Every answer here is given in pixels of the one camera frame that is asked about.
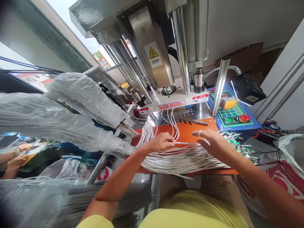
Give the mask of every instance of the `person's lap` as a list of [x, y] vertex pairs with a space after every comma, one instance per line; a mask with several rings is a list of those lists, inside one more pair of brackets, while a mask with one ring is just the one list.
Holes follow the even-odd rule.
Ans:
[[[164, 201], [171, 198], [176, 193], [187, 189], [188, 188], [183, 178], [175, 175], [160, 175], [160, 207]], [[231, 205], [239, 211], [250, 228], [254, 227], [241, 193], [234, 185], [231, 176], [203, 175], [199, 191]]]

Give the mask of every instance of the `window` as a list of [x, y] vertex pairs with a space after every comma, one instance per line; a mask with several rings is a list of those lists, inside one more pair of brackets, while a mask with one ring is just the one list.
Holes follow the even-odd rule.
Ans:
[[[81, 32], [76, 28], [70, 18], [69, 7], [72, 6], [77, 0], [47, 0], [47, 2], [51, 5], [54, 11], [61, 17], [61, 19], [67, 24], [67, 26], [73, 31], [73, 33], [78, 37], [78, 39], [83, 43], [83, 45], [91, 52], [94, 58], [101, 62], [104, 59], [106, 66], [104, 63], [101, 65], [104, 66], [105, 69], [115, 66], [114, 61], [108, 55], [107, 51], [97, 43], [95, 38], [85, 38]], [[135, 57], [135, 53], [129, 43], [128, 40], [125, 40], [127, 46], [131, 50], [132, 55]]]
[[[27, 64], [32, 64], [27, 59], [23, 58], [21, 55], [19, 55], [17, 52], [13, 51], [6, 45], [0, 42], [0, 53], [3, 57], [13, 59], [16, 61], [24, 62]], [[32, 68], [28, 68], [25, 66], [16, 65], [14, 63], [10, 63], [4, 60], [0, 60], [0, 68], [4, 70], [32, 70]], [[33, 73], [11, 73], [12, 75], [16, 76], [17, 78], [26, 81], [30, 83], [32, 86], [36, 87], [37, 89], [47, 92], [47, 89], [45, 87], [46, 84], [50, 83], [52, 81], [51, 77], [48, 74], [33, 74]], [[44, 77], [44, 79], [40, 82], [37, 82], [36, 79], [40, 79], [41, 77]]]
[[28, 82], [35, 82], [36, 80], [34, 80], [34, 79], [32, 79], [32, 78], [27, 78], [27, 79], [25, 79], [26, 81], [28, 81]]

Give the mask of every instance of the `red button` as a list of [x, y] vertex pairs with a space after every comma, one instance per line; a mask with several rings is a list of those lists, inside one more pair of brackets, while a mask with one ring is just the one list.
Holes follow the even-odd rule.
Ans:
[[246, 123], [250, 120], [250, 117], [248, 115], [241, 115], [240, 116], [240, 121], [243, 123]]

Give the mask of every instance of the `yellow warning triangle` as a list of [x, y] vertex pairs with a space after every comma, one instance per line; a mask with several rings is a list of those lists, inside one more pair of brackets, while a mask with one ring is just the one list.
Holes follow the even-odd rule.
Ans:
[[156, 53], [156, 51], [154, 51], [153, 48], [150, 48], [150, 59], [153, 59], [157, 56], [158, 54]]

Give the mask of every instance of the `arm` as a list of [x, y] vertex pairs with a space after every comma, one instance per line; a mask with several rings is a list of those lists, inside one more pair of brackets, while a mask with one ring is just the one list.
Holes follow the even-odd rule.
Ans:
[[224, 137], [211, 130], [201, 131], [197, 140], [209, 154], [235, 169], [259, 198], [269, 218], [279, 227], [304, 227], [304, 205], [239, 154]]
[[0, 165], [4, 165], [8, 163], [10, 160], [18, 156], [21, 152], [25, 151], [28, 148], [28, 144], [22, 144], [19, 147], [10, 148], [11, 151], [5, 154], [0, 155]]
[[19, 155], [7, 163], [6, 171], [2, 179], [15, 179], [20, 166], [26, 161], [26, 155]]
[[91, 215], [102, 215], [112, 221], [118, 200], [124, 195], [146, 156], [174, 146], [172, 142], [174, 139], [168, 132], [160, 133], [128, 157], [97, 192], [80, 221]]

